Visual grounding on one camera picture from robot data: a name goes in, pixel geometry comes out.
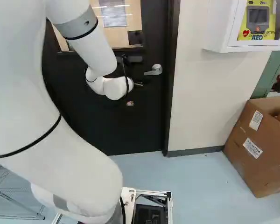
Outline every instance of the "door lock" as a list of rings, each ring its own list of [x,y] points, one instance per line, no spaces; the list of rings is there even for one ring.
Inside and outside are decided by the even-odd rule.
[[[163,68],[160,64],[154,64],[151,71],[144,72],[145,76],[157,76],[162,74]]]

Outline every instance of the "aed box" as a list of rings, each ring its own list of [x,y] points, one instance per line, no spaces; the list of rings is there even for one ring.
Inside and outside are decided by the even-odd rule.
[[[210,0],[206,16],[204,49],[280,50],[280,0]]]

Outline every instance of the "white sticker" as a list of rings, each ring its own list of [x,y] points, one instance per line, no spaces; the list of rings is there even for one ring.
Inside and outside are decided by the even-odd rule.
[[[249,127],[257,131],[260,126],[262,118],[263,118],[263,114],[260,113],[259,111],[255,111],[252,120],[250,121]]]
[[[277,1],[274,0],[274,3],[273,3],[273,14],[276,14],[277,12]]]
[[[246,139],[246,141],[243,143],[243,146],[255,159],[258,159],[258,157],[263,153],[263,151],[258,148],[249,138]]]

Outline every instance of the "white wall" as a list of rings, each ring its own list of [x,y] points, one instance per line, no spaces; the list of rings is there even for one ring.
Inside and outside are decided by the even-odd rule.
[[[224,145],[270,56],[202,50],[207,4],[181,0],[169,151]]]

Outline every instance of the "gray baseboard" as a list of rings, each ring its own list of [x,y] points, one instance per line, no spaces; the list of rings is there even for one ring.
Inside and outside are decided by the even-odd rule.
[[[177,157],[177,156],[184,156],[184,155],[204,154],[204,153],[216,153],[216,152],[222,152],[223,149],[224,146],[213,146],[213,147],[205,147],[205,148],[168,151],[167,157]]]

